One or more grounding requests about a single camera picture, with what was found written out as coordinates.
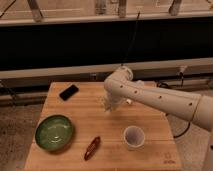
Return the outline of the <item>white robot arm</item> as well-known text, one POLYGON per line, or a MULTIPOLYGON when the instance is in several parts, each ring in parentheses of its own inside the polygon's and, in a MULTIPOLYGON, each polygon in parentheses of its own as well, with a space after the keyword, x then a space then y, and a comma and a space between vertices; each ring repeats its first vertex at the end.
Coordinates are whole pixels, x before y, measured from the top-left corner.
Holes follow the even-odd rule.
POLYGON ((104 80, 104 88, 107 110, 115 109, 123 99, 131 99, 209 131, 202 171, 213 171, 213 97, 134 82, 133 72, 126 66, 110 74, 104 80))

